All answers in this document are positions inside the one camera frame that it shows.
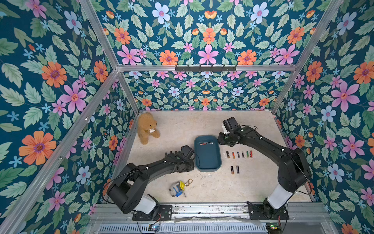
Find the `teal plastic storage box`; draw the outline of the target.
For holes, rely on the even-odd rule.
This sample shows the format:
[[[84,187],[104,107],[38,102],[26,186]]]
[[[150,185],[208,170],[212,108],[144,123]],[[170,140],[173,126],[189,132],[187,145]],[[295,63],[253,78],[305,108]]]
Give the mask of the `teal plastic storage box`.
[[[213,142],[213,144],[199,145],[200,142]],[[194,151],[195,165],[200,172],[215,172],[221,167],[221,152],[215,136],[198,136],[194,141]]]

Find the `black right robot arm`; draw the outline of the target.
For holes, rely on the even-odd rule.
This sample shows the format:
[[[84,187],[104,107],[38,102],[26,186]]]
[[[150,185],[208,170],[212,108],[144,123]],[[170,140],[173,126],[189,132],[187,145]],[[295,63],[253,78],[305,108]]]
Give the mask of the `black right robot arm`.
[[[311,172],[306,157],[300,149],[283,147],[260,135],[250,126],[234,127],[222,124],[223,132],[219,134],[220,145],[230,147],[241,144],[259,151],[278,166],[278,184],[264,204],[279,209],[309,182]]]

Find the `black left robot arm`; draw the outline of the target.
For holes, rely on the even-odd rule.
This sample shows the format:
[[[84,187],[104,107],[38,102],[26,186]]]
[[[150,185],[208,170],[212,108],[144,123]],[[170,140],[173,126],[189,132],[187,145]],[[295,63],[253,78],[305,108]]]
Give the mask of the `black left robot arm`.
[[[193,159],[186,160],[175,154],[145,165],[129,163],[110,183],[106,195],[124,214],[136,211],[155,216],[159,205],[154,197],[144,194],[147,185],[164,175],[186,173],[194,168]]]

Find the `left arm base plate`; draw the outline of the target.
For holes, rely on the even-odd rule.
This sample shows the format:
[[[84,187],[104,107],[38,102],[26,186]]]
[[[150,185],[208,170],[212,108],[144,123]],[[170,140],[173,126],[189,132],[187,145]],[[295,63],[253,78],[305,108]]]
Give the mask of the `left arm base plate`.
[[[169,221],[172,218],[172,210],[172,205],[156,205],[149,214],[135,211],[132,221]]]

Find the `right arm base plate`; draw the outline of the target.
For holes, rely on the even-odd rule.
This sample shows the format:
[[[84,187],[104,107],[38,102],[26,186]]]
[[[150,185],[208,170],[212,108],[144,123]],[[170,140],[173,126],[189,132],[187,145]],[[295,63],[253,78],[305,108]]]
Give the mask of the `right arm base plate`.
[[[247,202],[248,213],[251,220],[288,220],[288,204],[274,209],[270,204],[254,204]]]

